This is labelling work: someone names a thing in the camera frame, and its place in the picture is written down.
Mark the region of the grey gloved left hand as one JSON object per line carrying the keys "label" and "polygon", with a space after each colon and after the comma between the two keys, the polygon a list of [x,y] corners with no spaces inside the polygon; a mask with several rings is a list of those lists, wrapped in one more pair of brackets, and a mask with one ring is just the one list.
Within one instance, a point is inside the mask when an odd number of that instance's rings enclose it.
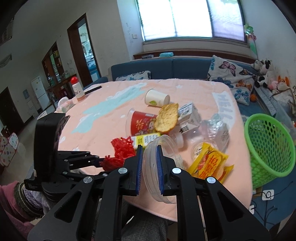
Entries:
{"label": "grey gloved left hand", "polygon": [[56,202],[50,201],[42,192],[27,190],[23,182],[16,184],[14,197],[17,211],[25,221],[42,218],[56,205]]}

